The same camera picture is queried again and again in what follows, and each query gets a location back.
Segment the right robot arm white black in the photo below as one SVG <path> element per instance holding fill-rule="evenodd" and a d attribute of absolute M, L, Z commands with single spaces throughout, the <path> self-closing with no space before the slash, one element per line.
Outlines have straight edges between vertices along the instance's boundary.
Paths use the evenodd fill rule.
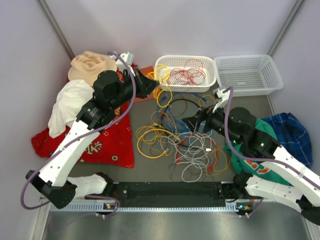
<path fill-rule="evenodd" d="M 245 160 L 256 162 L 280 175 L 289 185 L 272 182 L 261 177 L 240 173 L 233 179 L 233 192 L 239 198 L 247 195 L 267 198 L 288 206 L 313 224 L 320 223 L 320 177 L 292 156 L 270 134 L 256 129 L 256 117 L 246 108 L 233 108 L 229 114 L 223 108 L 200 108 L 195 116 L 183 118 L 191 132 L 200 124 L 203 131 L 214 130 L 225 137 L 228 144 L 240 144 Z"/>

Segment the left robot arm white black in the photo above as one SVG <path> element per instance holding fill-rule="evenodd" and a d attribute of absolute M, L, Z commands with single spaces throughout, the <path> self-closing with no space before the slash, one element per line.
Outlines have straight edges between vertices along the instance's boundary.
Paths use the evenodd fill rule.
<path fill-rule="evenodd" d="M 133 104 L 135 98 L 148 97 L 160 84 L 144 76 L 139 69 L 125 69 L 122 75 L 123 80 L 120 80 L 117 72 L 106 70 L 97 76 L 92 98 L 82 106 L 48 163 L 26 175 L 27 181 L 57 209 L 88 195 L 100 195 L 106 199 L 113 194 L 114 187 L 103 173 L 85 177 L 69 177 L 69 174 L 87 146 L 128 113 L 126 110 L 116 116 L 117 108 L 127 101 Z"/>

